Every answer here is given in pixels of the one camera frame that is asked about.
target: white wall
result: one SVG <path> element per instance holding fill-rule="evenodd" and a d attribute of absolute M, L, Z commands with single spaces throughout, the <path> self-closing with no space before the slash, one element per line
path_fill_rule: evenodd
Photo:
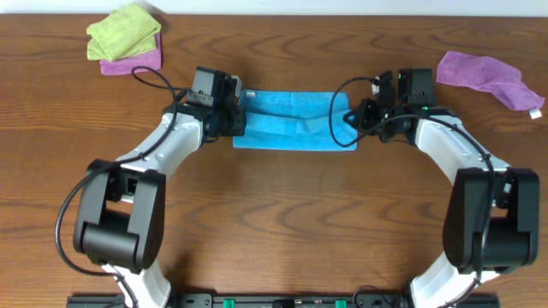
<path fill-rule="evenodd" d="M 108 13 L 132 0 L 0 0 L 0 13 Z M 548 16 L 548 0 L 137 0 L 171 14 Z"/>

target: wood grain surface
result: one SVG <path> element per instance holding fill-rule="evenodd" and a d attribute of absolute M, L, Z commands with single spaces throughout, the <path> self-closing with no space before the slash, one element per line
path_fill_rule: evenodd
<path fill-rule="evenodd" d="M 86 59 L 86 27 L 104 15 L 0 16 L 0 306 L 62 307 L 71 293 L 114 293 L 110 278 L 69 269 L 54 222 L 95 158 L 115 159 L 157 125 L 166 91 L 102 76 Z M 158 16 L 164 67 L 190 86 L 196 66 L 238 74 L 252 88 L 333 91 L 358 75 L 436 68 L 447 50 L 494 56 L 548 96 L 548 20 L 436 17 Z M 352 105 L 368 84 L 348 89 Z M 497 157 L 542 181 L 537 262 L 488 283 L 504 307 L 548 301 L 548 120 L 491 94 L 436 84 L 442 105 Z M 404 144 L 364 139 L 353 152 L 235 150 L 205 145 L 167 192 L 159 261 L 174 288 L 219 293 L 352 293 L 398 289 L 442 251 L 451 186 Z M 72 252 L 76 199 L 63 225 Z"/>

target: folded cloth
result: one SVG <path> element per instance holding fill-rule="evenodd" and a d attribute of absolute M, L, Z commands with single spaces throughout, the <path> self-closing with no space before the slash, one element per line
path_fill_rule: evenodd
<path fill-rule="evenodd" d="M 140 65 L 147 66 L 149 68 L 160 69 L 162 67 L 162 46 L 160 42 L 160 33 L 156 33 L 156 46 L 155 50 L 145 52 L 138 56 L 128 56 L 126 58 L 108 62 L 101 60 L 101 74 L 103 75 L 120 75 L 131 74 L 131 70 Z M 145 69 L 136 69 L 135 73 L 145 72 Z"/>
<path fill-rule="evenodd" d="M 511 110 L 536 110 L 545 99 L 527 89 L 517 68 L 490 56 L 447 51 L 438 64 L 437 82 L 491 92 Z"/>
<path fill-rule="evenodd" d="M 329 131 L 329 102 L 332 92 L 241 92 L 239 104 L 246 107 L 247 125 L 243 137 L 234 137 L 235 148 L 290 151 L 352 151 L 342 148 Z M 348 96 L 339 93 L 333 104 L 333 131 L 341 142 L 357 137 L 343 121 L 349 112 Z"/>
<path fill-rule="evenodd" d="M 87 43 L 87 59 L 114 61 L 154 50 L 154 35 L 160 28 L 139 4 L 129 4 L 87 28 L 87 34 L 92 36 Z"/>

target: magenta cloth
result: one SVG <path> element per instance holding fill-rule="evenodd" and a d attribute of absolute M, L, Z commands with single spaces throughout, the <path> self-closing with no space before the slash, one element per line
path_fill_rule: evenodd
<path fill-rule="evenodd" d="M 162 67 L 162 45 L 160 42 L 160 33 L 156 34 L 155 50 L 151 50 L 137 56 L 128 56 L 113 62 L 101 60 L 99 63 L 101 64 L 101 74 L 103 75 L 131 74 L 131 69 L 139 65 L 160 69 Z M 145 72 L 145 70 L 135 70 L 135 73 L 140 72 Z"/>
<path fill-rule="evenodd" d="M 511 110 L 537 109 L 545 102 L 544 98 L 527 89 L 521 82 L 519 69 L 490 56 L 447 51 L 438 64 L 436 81 L 491 92 Z"/>

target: yellow towel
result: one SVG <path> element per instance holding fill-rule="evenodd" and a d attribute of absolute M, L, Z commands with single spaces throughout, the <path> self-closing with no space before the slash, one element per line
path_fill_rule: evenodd
<path fill-rule="evenodd" d="M 156 49 L 154 35 L 160 24 L 139 4 L 113 11 L 107 18 L 87 28 L 87 59 L 114 61 Z"/>

